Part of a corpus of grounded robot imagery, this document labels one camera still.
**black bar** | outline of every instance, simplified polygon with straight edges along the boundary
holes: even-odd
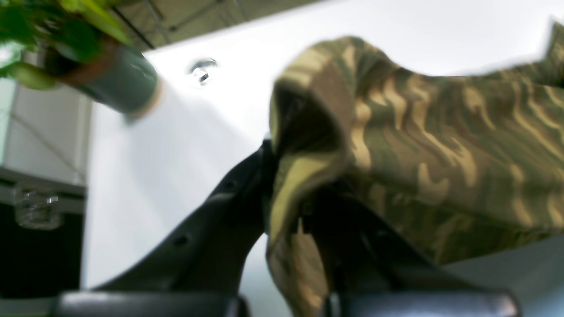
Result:
[[[169,31],[174,32],[176,30],[178,30],[179,27],[181,27],[184,24],[187,24],[189,22],[191,22],[193,19],[197,18],[198,16],[206,13],[208,10],[210,10],[211,8],[213,8],[216,4],[218,4],[219,2],[221,2],[223,0],[216,0],[214,2],[210,2],[208,3],[205,7],[200,8],[198,11],[194,12],[193,14],[187,16],[184,20],[180,21],[179,23],[176,23],[175,25],[172,25],[169,28]]]
[[[137,36],[138,36],[139,38],[141,38],[141,41],[143,41],[143,43],[145,43],[151,50],[154,50],[154,49],[155,49],[155,47],[153,46],[153,44],[151,44],[151,43],[149,42],[149,40],[147,40],[147,39],[145,38],[145,36],[143,36],[143,35],[141,34],[141,32],[140,32],[139,30],[137,30],[137,28],[136,28],[135,26],[133,26],[133,24],[131,24],[131,22],[129,22],[129,20],[128,20],[126,17],[124,17],[124,15],[121,14],[121,12],[119,12],[118,9],[116,9],[116,7],[112,7],[112,11],[113,11],[115,14],[117,14],[117,16],[119,16],[120,19],[121,19],[125,24],[127,24],[127,26],[129,26],[129,28],[130,28],[133,32],[135,32],[135,34],[137,34]]]
[[[249,317],[249,309],[237,294],[76,292],[60,296],[50,316]]]

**camouflage cloth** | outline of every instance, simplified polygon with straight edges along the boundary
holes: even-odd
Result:
[[[564,230],[564,27],[539,62],[432,77],[360,38],[322,42],[279,77],[271,133],[280,167],[267,260],[294,316],[328,292],[297,206],[338,177],[437,264]]]

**gray flower pot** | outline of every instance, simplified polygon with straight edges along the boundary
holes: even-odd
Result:
[[[45,58],[47,72],[114,110],[140,115],[155,102],[158,74],[136,49],[102,37],[102,54],[87,64],[70,61],[55,51]]]

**green plant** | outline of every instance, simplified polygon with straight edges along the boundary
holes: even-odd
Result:
[[[85,63],[100,53],[99,31],[129,43],[107,12],[112,0],[0,0],[0,78],[12,78],[33,89],[48,89],[54,78],[23,61],[25,51],[55,50]]]

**black plastic piece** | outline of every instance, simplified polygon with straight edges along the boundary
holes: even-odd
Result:
[[[54,317],[248,317],[243,299],[206,293],[70,293]]]
[[[504,290],[486,290],[434,266],[344,181],[322,189],[310,216],[333,292],[322,317],[518,317]]]
[[[245,317],[239,283],[247,254],[268,232],[276,162],[265,141],[145,259],[94,292],[62,296],[54,315]],[[510,293],[434,266],[344,180],[313,195],[300,217],[331,292],[321,317],[520,316]]]
[[[247,254],[264,231],[260,166],[258,151],[153,252],[96,290],[237,294]]]
[[[13,206],[0,204],[0,298],[55,297],[78,290],[83,215],[66,214],[54,230],[33,230],[20,227],[14,213]]]
[[[331,294],[321,317],[516,317],[506,293],[481,291]]]

